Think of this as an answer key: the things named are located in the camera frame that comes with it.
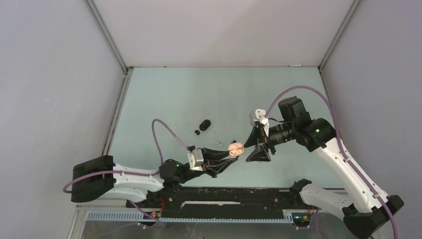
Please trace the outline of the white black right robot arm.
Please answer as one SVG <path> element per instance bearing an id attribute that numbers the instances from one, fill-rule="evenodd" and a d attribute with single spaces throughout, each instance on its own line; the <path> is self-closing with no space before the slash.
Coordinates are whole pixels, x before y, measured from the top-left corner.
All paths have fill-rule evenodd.
<path id="1" fill-rule="evenodd" d="M 340 218 L 357 238 L 370 238 L 404 205 L 403 200 L 378 187 L 346 151 L 334 127 L 325 119 L 312 119 L 301 99 L 286 98 L 278 107 L 283 121 L 276 126 L 269 125 L 265 110 L 251 111 L 253 129 L 244 147 L 254 146 L 254 151 L 247 161 L 269 162 L 277 145 L 292 140 L 304 146 L 327 165 L 347 194 L 342 196 L 302 179 L 289 189 L 291 205 L 315 206 Z"/>

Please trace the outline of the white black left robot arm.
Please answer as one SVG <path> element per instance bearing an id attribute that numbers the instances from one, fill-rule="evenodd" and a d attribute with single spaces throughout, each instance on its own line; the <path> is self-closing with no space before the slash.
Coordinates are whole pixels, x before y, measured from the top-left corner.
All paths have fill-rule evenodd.
<path id="1" fill-rule="evenodd" d="M 216 178 L 244 152 L 237 143 L 227 151 L 190 147 L 187 163 L 167 159 L 156 171 L 122 166 L 111 155 L 104 155 L 74 166 L 73 179 L 63 191 L 71 194 L 74 203 L 123 199 L 149 208 L 156 204 L 158 192 L 202 175 Z"/>

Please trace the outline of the beige earbud charging case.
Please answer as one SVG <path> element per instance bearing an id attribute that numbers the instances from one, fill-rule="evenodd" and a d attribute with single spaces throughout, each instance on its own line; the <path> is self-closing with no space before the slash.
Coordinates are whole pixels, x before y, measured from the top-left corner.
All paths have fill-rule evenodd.
<path id="1" fill-rule="evenodd" d="M 245 153 L 243 143 L 234 142 L 228 146 L 228 155 L 232 158 L 236 158 Z"/>

